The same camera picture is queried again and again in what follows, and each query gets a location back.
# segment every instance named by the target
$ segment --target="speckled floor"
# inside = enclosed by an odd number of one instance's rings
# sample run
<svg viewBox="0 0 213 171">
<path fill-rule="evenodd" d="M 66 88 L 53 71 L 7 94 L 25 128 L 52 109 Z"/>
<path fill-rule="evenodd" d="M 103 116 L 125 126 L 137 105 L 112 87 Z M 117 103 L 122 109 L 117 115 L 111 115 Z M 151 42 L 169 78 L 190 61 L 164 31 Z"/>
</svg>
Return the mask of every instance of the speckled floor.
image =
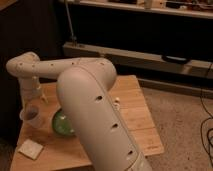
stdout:
<svg viewBox="0 0 213 171">
<path fill-rule="evenodd" d="M 165 147 L 165 153 L 148 157 L 153 171 L 212 171 L 200 139 L 200 124 L 208 117 L 200 99 L 143 88 L 147 104 Z M 213 113 L 213 100 L 205 99 Z M 10 146 L 0 146 L 0 171 L 9 170 Z M 72 171 L 92 171 L 91 167 Z"/>
</svg>

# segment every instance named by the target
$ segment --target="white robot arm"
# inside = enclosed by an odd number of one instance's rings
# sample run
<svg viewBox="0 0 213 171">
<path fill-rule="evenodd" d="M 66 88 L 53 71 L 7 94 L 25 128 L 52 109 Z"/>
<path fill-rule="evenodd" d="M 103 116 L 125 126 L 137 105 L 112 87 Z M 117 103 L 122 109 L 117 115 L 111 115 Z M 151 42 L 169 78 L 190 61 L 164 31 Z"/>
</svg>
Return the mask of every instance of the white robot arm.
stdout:
<svg viewBox="0 0 213 171">
<path fill-rule="evenodd" d="M 38 77 L 57 79 L 57 95 L 96 171 L 151 171 L 107 91 L 116 79 L 103 58 L 40 61 L 25 53 L 7 63 L 18 77 L 22 98 L 41 95 Z"/>
</svg>

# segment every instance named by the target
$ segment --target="black cable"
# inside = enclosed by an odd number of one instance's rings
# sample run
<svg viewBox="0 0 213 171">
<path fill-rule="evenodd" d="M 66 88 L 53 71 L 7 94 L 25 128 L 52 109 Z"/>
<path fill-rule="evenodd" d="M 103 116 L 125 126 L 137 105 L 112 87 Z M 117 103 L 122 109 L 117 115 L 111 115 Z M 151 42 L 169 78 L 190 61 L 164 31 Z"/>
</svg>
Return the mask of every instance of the black cable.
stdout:
<svg viewBox="0 0 213 171">
<path fill-rule="evenodd" d="M 206 71 L 206 73 L 204 75 L 204 79 L 207 78 L 207 76 L 209 74 L 209 71 L 211 70 L 212 65 L 213 65 L 213 63 L 211 63 L 209 68 L 207 69 L 207 71 Z M 203 120 L 201 122 L 201 125 L 200 125 L 201 142 L 202 142 L 204 150 L 206 151 L 206 153 L 209 156 L 209 160 L 210 160 L 211 166 L 213 168 L 213 155 L 211 153 L 211 151 L 213 151 L 213 128 L 209 128 L 207 133 L 206 133 L 206 144 L 204 142 L 204 136 L 203 136 L 204 124 L 206 124 L 207 122 L 213 121 L 213 114 L 208 111 L 208 109 L 206 108 L 206 106 L 204 104 L 204 101 L 203 101 L 203 88 L 202 87 L 201 87 L 201 90 L 200 90 L 200 101 L 201 101 L 203 109 L 209 115 L 209 117 L 206 118 L 205 120 Z"/>
</svg>

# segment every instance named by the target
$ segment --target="clear plastic cup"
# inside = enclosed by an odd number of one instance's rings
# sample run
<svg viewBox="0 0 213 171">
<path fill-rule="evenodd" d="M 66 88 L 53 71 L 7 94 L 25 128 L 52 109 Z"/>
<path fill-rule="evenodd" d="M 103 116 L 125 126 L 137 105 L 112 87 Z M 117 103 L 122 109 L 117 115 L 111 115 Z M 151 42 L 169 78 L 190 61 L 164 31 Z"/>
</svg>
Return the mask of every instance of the clear plastic cup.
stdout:
<svg viewBox="0 0 213 171">
<path fill-rule="evenodd" d="M 40 128 L 44 123 L 44 118 L 39 113 L 39 108 L 35 105 L 27 105 L 19 115 L 20 119 L 34 128 Z"/>
</svg>

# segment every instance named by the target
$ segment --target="wooden table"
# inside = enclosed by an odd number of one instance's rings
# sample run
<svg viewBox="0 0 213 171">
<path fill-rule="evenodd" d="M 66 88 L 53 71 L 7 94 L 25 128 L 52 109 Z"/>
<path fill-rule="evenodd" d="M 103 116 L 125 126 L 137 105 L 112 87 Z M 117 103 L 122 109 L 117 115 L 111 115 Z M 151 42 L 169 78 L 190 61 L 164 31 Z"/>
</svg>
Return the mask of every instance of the wooden table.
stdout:
<svg viewBox="0 0 213 171">
<path fill-rule="evenodd" d="M 61 137 L 52 131 L 51 119 L 60 108 L 56 98 L 55 83 L 43 84 L 43 89 L 49 104 L 38 105 L 41 114 L 45 117 L 45 124 L 40 129 L 34 129 L 23 123 L 11 171 L 48 171 L 91 165 L 77 137 Z M 163 153 L 163 145 L 137 78 L 119 76 L 109 93 L 113 99 L 120 98 L 122 117 L 143 153 L 146 156 Z M 35 161 L 17 151 L 28 138 L 44 145 L 44 150 Z"/>
</svg>

